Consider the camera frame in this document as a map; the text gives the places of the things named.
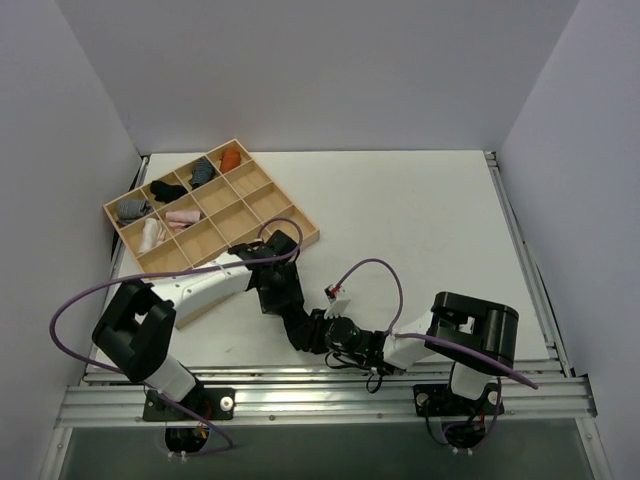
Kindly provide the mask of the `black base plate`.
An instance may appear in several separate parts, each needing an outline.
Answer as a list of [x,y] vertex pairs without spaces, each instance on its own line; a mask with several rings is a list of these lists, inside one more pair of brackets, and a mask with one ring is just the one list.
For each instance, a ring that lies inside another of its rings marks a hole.
[[416,384],[413,386],[415,411],[418,416],[428,417],[469,417],[472,414],[494,415],[505,412],[503,405],[497,405],[498,384],[488,383],[476,400],[455,395],[444,383]]
[[[146,422],[193,420],[182,410],[171,406],[155,390],[145,392],[142,419]],[[179,404],[207,420],[231,420],[234,416],[236,391],[228,387],[202,387],[189,393]]]

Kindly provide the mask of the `black rolled sock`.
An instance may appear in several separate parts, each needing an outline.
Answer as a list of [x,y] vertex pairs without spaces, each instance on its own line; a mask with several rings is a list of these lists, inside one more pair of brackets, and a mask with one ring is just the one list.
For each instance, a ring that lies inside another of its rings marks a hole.
[[150,183],[150,192],[155,201],[168,204],[186,195],[188,190],[182,185],[154,180]]

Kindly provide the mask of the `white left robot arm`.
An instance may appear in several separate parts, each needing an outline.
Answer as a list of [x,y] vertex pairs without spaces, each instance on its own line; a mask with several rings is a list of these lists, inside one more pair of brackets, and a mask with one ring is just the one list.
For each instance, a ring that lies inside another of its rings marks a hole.
[[169,354],[176,323],[221,299],[284,283],[282,270],[299,245],[284,232],[267,241],[238,244],[178,277],[127,280],[120,284],[92,333],[92,341],[134,383],[166,397],[179,419],[202,405],[198,380]]

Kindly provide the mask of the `grey striped rolled sock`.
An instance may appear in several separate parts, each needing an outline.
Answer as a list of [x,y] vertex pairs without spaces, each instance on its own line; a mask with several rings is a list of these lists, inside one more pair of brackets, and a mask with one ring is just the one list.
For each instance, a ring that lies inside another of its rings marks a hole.
[[120,226],[129,225],[136,220],[149,215],[153,207],[148,200],[125,199],[116,204],[115,214],[117,224]]

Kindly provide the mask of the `pink rolled sock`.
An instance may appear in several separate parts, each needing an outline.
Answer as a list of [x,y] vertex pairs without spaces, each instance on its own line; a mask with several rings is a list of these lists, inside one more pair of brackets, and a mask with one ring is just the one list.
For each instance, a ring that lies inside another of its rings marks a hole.
[[180,231],[200,221],[199,210],[170,210],[165,213],[165,220],[170,229]]

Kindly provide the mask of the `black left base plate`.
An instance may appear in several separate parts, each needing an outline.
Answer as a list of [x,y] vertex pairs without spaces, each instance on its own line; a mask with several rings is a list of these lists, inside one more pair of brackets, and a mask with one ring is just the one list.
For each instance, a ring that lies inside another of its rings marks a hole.
[[[142,419],[146,422],[193,420],[182,410],[171,406],[155,390],[145,392]],[[231,420],[234,416],[236,391],[228,387],[202,387],[189,393],[179,404],[207,420]]]

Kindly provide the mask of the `white rolled sock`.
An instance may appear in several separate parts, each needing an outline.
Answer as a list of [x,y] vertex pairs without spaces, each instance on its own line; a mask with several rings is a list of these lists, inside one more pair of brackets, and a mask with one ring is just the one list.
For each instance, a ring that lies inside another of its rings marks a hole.
[[138,254],[145,254],[164,242],[166,231],[163,222],[149,217],[145,220]]

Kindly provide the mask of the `black underwear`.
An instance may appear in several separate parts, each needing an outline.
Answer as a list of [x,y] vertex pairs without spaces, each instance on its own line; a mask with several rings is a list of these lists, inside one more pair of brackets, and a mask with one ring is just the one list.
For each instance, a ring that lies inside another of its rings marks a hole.
[[326,334],[329,321],[323,309],[310,313],[298,304],[290,305],[281,312],[287,338],[296,351],[324,354],[330,351]]

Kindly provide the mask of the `dark grey rolled sock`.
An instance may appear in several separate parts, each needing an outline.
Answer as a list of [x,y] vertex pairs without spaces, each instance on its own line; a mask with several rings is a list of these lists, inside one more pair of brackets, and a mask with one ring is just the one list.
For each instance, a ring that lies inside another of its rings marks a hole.
[[216,176],[214,165],[207,157],[200,157],[193,165],[192,176],[189,184],[193,189],[197,189],[213,180]]

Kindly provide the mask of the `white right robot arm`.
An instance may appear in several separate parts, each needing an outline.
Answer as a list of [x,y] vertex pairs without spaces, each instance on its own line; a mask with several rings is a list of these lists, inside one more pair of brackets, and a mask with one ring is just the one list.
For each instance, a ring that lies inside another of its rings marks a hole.
[[516,376],[519,313],[512,307],[452,292],[435,296],[429,312],[390,331],[366,331],[344,316],[349,300],[325,290],[323,340],[336,359],[379,376],[406,372],[435,354],[453,361],[444,400],[455,412],[475,406],[492,380]]

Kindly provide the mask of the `orange rolled sock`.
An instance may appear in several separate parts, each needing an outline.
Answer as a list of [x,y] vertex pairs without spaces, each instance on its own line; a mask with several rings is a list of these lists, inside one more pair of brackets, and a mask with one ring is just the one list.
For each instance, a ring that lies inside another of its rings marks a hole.
[[241,162],[242,154],[240,150],[234,146],[230,146],[222,153],[219,170],[222,174],[227,174],[237,168]]

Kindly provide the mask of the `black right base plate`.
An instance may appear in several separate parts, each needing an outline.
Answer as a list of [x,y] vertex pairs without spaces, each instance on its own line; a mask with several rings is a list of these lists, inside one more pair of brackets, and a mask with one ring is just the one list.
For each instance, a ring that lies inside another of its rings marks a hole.
[[469,417],[472,414],[494,415],[505,412],[503,405],[497,405],[498,384],[488,383],[476,400],[455,395],[444,383],[416,384],[413,386],[415,411],[418,416],[428,417]]

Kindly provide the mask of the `wooden compartment tray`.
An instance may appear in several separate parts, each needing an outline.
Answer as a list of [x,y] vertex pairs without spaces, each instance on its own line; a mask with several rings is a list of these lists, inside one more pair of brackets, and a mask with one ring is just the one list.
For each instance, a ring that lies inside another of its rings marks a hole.
[[[230,146],[240,150],[242,162],[229,173],[222,174],[219,170],[221,156]],[[193,165],[200,157],[209,159],[216,176],[193,189],[189,180]],[[231,140],[200,157],[154,179],[184,186],[188,193],[178,200],[168,204],[155,201],[150,192],[152,180],[105,205],[105,212],[116,233],[142,272],[187,272],[213,261],[232,246],[266,241],[276,230],[286,233],[300,248],[318,241],[319,229],[237,140]],[[125,199],[148,200],[153,211],[129,225],[120,226],[116,222],[115,207]],[[174,231],[165,220],[165,213],[170,210],[199,210],[201,218],[184,230]],[[163,222],[165,240],[151,251],[139,255],[144,222],[149,217]]]

